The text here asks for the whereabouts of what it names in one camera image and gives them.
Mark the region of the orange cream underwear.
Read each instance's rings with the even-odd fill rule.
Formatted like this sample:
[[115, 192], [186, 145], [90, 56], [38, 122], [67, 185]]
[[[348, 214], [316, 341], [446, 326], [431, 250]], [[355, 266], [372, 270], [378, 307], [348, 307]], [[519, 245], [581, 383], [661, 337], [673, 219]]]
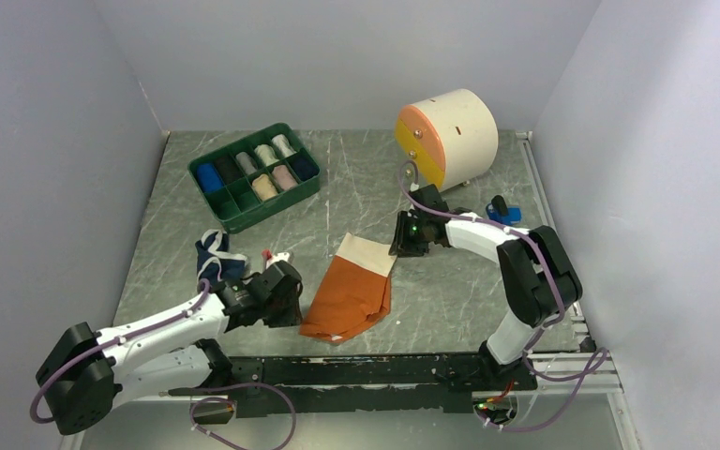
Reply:
[[378, 323], [391, 309], [396, 260], [388, 246], [346, 233], [299, 334], [338, 344]]

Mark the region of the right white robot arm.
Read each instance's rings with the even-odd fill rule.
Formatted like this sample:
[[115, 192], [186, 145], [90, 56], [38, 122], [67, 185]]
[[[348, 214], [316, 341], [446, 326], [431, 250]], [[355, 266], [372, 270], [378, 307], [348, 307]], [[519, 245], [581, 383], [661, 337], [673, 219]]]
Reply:
[[497, 264], [508, 310], [497, 329], [480, 346], [480, 382], [499, 389], [514, 375], [514, 366], [531, 349], [537, 335], [582, 296], [582, 284], [555, 230], [530, 230], [452, 210], [433, 185], [408, 190], [411, 208], [397, 215], [389, 253], [421, 257], [432, 244], [467, 250]]

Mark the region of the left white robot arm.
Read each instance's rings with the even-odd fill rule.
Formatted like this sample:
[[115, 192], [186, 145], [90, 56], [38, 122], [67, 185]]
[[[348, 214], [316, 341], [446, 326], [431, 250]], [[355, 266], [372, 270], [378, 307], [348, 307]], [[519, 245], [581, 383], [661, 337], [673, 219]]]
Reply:
[[246, 280], [203, 278], [195, 297], [136, 322], [98, 331], [87, 322], [73, 325], [37, 371], [29, 416], [73, 435], [137, 398], [254, 386], [248, 372], [233, 369], [217, 339], [257, 322], [300, 324], [301, 291], [298, 271], [278, 261]]

